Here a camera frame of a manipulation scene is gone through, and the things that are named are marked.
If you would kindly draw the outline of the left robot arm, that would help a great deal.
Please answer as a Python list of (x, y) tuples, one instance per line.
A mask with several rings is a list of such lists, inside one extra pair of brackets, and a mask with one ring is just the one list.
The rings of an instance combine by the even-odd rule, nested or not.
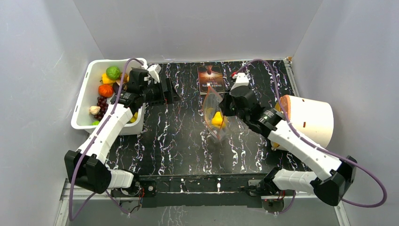
[(125, 125), (143, 105), (168, 105), (181, 98), (169, 77), (159, 77), (156, 70), (133, 68), (129, 80), (120, 85), (107, 112), (88, 139), (64, 157), (71, 186), (79, 186), (102, 194), (108, 189), (121, 189), (129, 196), (140, 192), (138, 175), (125, 169), (109, 169), (108, 153)]

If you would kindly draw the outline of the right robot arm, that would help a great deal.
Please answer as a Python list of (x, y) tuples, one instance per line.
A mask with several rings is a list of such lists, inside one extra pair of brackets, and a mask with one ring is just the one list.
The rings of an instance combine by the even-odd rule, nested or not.
[(224, 116), (237, 116), (253, 132), (278, 143), (311, 169), (299, 172), (274, 168), (261, 182), (269, 194), (277, 195), (282, 190), (307, 192), (330, 206), (337, 206), (343, 199), (356, 174), (354, 158), (341, 160), (319, 151), (320, 146), (312, 140), (304, 142), (305, 135), (290, 128), (283, 113), (261, 106), (248, 86), (225, 92), (219, 107)]

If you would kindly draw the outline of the green round fruit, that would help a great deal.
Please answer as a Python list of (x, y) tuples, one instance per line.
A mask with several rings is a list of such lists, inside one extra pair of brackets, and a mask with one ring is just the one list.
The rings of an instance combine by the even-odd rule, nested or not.
[(110, 80), (118, 80), (121, 76), (121, 71), (117, 66), (110, 66), (106, 69), (106, 76)]

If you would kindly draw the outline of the clear zip top bag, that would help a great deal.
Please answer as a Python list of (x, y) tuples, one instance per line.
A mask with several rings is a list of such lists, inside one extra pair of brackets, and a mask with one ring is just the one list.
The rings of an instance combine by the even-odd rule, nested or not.
[(215, 91), (210, 83), (206, 84), (207, 92), (202, 102), (205, 125), (215, 142), (222, 142), (230, 134), (228, 118), (223, 115), (219, 104), (223, 97)]

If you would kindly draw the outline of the yellow pear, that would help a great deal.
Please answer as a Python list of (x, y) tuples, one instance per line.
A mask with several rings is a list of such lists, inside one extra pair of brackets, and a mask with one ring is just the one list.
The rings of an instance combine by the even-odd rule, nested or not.
[(217, 111), (211, 120), (211, 125), (217, 128), (225, 128), (226, 120), (220, 111)]

